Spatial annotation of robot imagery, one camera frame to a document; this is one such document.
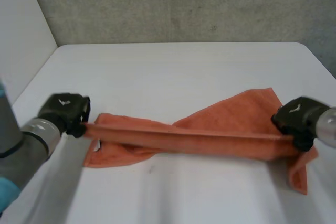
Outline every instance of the orange towel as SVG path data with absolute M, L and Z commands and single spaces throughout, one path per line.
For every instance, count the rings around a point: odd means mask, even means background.
M 282 135 L 270 118 L 281 102 L 269 89 L 248 90 L 167 125 L 151 120 L 100 114 L 87 124 L 95 139 L 84 165 L 102 168 L 138 163 L 159 152 L 231 155 L 273 160 L 288 158 L 289 184 L 307 194 L 306 163 L 318 156 L 301 153 L 292 137 Z M 101 149 L 94 152 L 97 139 Z

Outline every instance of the table surface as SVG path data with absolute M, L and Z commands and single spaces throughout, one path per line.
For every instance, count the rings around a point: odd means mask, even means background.
M 298 43 L 67 45 L 14 104 L 22 125 L 48 96 L 91 97 L 101 112 L 173 123 L 247 89 L 282 103 L 308 95 L 336 105 L 336 81 Z M 1 223 L 334 223 L 336 151 L 316 141 L 308 195 L 290 190 L 282 162 L 158 154 L 139 164 L 82 168 L 90 141 L 63 137 Z

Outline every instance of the gray wall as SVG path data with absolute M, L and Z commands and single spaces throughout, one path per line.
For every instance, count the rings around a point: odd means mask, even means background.
M 57 44 L 297 41 L 336 75 L 335 0 L 38 0 Z

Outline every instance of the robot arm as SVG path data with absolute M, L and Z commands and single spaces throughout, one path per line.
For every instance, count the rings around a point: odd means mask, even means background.
M 0 212 L 5 210 L 49 159 L 63 132 L 85 132 L 90 100 L 79 94 L 54 94 L 38 116 L 19 129 L 4 90 L 0 87 Z

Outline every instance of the white wall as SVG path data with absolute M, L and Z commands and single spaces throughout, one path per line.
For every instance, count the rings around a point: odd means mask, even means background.
M 56 48 L 37 0 L 0 0 L 0 78 L 11 103 Z

